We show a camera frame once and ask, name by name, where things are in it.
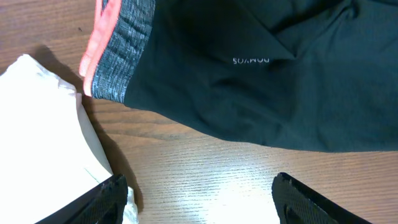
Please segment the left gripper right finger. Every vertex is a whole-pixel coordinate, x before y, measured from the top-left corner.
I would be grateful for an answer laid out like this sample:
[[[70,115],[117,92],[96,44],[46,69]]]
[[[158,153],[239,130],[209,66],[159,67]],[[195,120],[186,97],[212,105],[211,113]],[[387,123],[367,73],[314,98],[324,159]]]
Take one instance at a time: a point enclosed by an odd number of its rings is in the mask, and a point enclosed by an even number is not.
[[[285,172],[274,177],[272,198],[281,224],[371,224]]]

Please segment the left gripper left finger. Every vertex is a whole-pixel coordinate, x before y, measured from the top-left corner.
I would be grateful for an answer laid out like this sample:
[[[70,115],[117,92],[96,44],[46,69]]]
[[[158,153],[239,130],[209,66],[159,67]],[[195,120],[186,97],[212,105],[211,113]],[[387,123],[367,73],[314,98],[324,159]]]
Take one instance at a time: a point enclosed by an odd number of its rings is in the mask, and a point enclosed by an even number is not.
[[[122,224],[126,204],[126,178],[112,175],[37,224]]]

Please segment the black leggings with red waistband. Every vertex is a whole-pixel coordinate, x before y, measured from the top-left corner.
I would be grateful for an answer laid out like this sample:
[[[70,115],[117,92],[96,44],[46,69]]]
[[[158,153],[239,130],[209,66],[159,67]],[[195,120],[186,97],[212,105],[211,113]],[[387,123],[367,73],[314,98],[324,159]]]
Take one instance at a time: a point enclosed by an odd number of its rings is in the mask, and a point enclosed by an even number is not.
[[[97,0],[86,95],[227,141],[397,149],[397,2]]]

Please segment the folded white garment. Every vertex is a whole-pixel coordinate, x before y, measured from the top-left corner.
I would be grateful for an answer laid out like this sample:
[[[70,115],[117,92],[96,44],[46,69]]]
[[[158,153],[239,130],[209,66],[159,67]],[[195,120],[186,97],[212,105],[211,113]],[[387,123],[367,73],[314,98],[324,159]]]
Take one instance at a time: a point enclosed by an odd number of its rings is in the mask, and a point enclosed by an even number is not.
[[[1,222],[66,223],[113,175],[74,85],[21,55],[1,75]]]

